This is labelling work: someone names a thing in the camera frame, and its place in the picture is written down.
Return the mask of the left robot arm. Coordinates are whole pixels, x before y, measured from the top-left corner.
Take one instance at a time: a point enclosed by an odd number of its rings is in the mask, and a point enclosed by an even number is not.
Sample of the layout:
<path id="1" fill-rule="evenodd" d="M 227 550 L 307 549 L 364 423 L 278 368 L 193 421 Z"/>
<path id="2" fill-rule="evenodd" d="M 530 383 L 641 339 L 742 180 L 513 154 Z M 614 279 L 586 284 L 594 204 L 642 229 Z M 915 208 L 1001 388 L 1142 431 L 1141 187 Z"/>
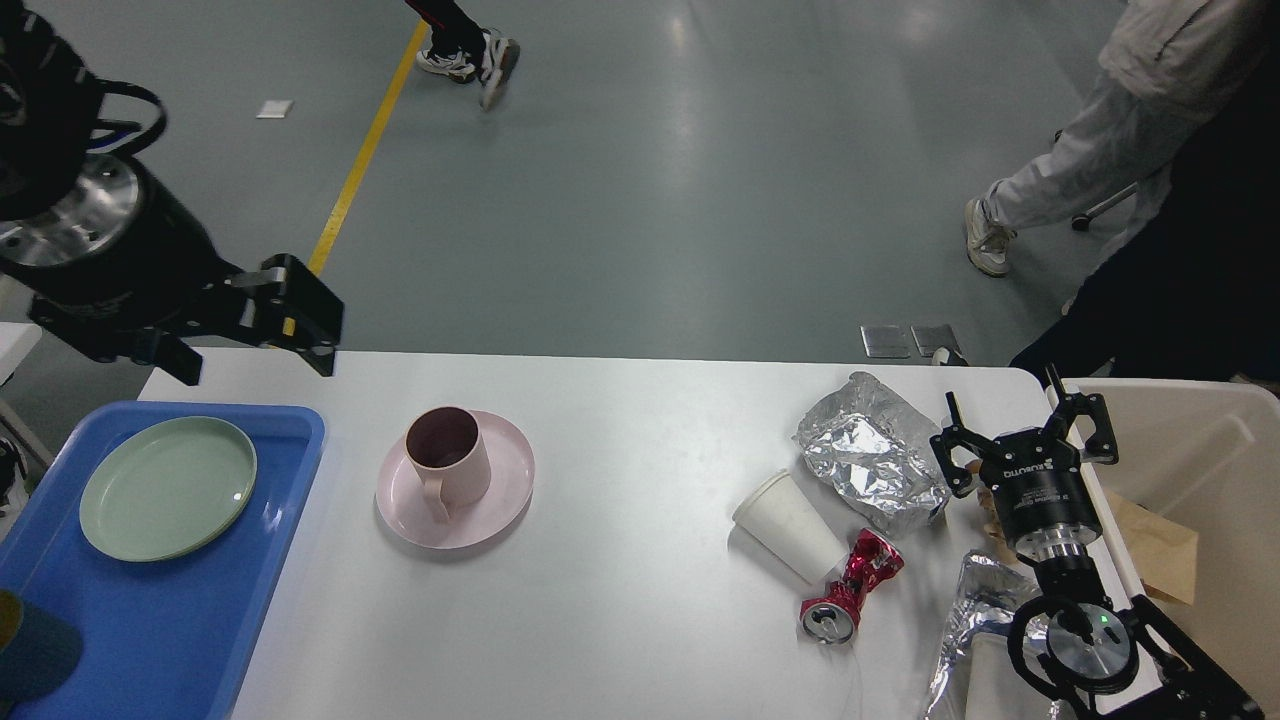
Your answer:
<path id="1" fill-rule="evenodd" d="M 191 337 L 289 350 L 335 370 L 343 302 L 287 252 L 256 270 L 137 158 L 166 128 L 160 99 L 92 73 L 49 22 L 3 4 L 3 274 L 29 319 L 97 363 L 125 357 L 187 386 Z"/>

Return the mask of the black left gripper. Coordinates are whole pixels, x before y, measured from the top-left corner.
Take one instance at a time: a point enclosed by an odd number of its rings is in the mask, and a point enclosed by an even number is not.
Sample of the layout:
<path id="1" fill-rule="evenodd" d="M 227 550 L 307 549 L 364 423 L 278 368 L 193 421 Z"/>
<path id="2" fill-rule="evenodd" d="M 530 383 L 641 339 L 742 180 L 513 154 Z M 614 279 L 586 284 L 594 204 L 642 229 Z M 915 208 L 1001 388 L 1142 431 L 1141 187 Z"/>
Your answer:
<path id="1" fill-rule="evenodd" d="M 297 256 L 256 272 L 220 258 L 200 222 L 133 158 L 90 154 L 51 208 L 3 223 L 3 272 L 29 319 L 87 357 L 128 357 L 197 386 L 186 337 L 285 348 L 335 372 L 346 306 Z"/>

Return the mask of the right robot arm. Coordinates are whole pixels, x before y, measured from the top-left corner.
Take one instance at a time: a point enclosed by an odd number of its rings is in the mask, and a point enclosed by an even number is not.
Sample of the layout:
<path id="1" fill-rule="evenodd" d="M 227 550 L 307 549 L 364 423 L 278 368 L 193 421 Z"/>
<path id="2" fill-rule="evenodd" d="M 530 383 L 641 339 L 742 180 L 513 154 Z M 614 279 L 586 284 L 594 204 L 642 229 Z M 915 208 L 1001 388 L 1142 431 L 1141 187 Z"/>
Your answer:
<path id="1" fill-rule="evenodd" d="M 1258 702 L 1152 600 L 1134 594 L 1116 609 L 1106 593 L 1088 551 L 1105 527 L 1082 469 L 1116 464 L 1117 439 L 1102 395 L 1068 391 L 1053 368 L 1047 375 L 1056 404 L 1042 427 L 980 436 L 947 392 L 948 424 L 931 438 L 951 493 L 986 487 L 1004 544 L 1034 573 L 1039 592 L 1007 634 L 1014 671 L 1079 719 L 1097 719 L 1097 698 L 1128 689 L 1148 655 L 1158 688 L 1112 717 L 1262 719 Z"/>

